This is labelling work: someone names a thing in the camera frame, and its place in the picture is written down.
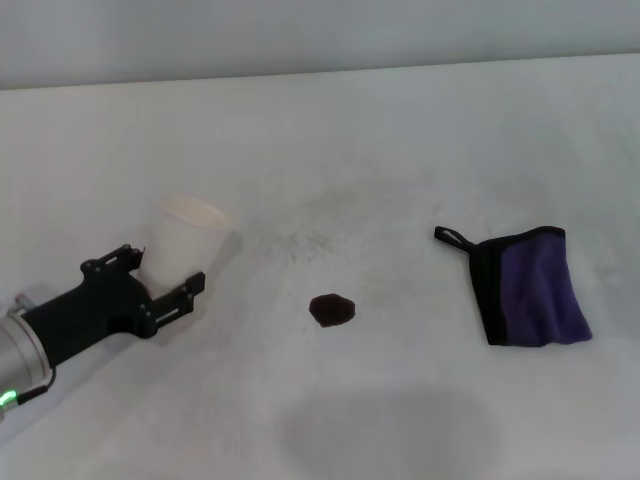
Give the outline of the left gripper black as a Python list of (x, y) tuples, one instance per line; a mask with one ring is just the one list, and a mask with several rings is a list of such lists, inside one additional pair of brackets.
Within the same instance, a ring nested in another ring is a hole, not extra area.
[(152, 302), (146, 288), (129, 275), (140, 267), (143, 255), (143, 250), (124, 244), (86, 260), (81, 264), (84, 276), (124, 275), (87, 277), (73, 290), (24, 314), (52, 367), (116, 333), (148, 339), (194, 311), (195, 298), (205, 290), (206, 274), (197, 272)]

